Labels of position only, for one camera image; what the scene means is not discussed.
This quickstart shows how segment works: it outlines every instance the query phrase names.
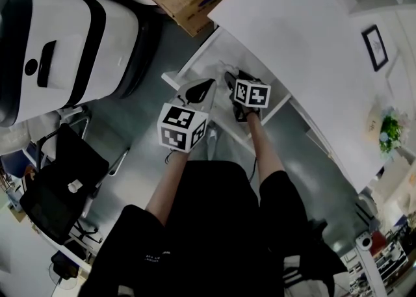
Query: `white shelf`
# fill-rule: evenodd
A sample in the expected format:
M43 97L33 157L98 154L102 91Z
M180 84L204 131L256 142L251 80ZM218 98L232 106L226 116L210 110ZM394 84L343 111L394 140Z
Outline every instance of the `white shelf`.
M262 111L263 125L290 100L290 93L273 73L236 38L221 27L205 41L179 72L164 73L162 78L175 90L193 80L201 78L215 79L217 90L211 111L212 121L254 154L247 124L235 121L233 105L229 99L231 91L224 80L224 69L221 67L221 62L245 71L272 87L269 106Z

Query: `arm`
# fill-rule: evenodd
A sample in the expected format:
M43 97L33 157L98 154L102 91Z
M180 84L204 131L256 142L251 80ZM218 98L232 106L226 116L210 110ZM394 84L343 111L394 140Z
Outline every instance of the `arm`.
M176 190L188 157L188 153L179 151L171 154L168 168L146 206L146 211L153 214L163 226L168 221L170 209L174 203Z
M247 115L248 126L252 132L255 156L259 166L260 184L273 172L284 171L280 158L274 151L273 145L267 138L267 134L261 125L256 113Z

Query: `person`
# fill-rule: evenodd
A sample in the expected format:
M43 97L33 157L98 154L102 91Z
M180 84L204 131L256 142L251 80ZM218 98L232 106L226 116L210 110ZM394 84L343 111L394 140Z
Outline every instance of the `person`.
M335 296L338 256L316 238L254 110L246 118L261 201L233 162L175 151L144 210L128 205L79 296L256 293ZM346 295L345 289L338 296Z

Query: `picture frame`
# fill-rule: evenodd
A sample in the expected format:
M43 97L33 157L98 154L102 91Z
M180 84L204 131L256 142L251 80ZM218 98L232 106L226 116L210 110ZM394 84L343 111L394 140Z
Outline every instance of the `picture frame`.
M361 33L370 55L374 71L379 71L389 61L382 36L377 25L372 25Z

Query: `white tabletop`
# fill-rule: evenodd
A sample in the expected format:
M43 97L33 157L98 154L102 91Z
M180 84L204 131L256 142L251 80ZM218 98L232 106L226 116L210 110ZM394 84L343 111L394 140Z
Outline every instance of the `white tabletop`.
M365 125L397 49L374 73L361 32L381 18L351 19L336 0L223 0L210 18L243 43L286 86L361 192L384 164Z

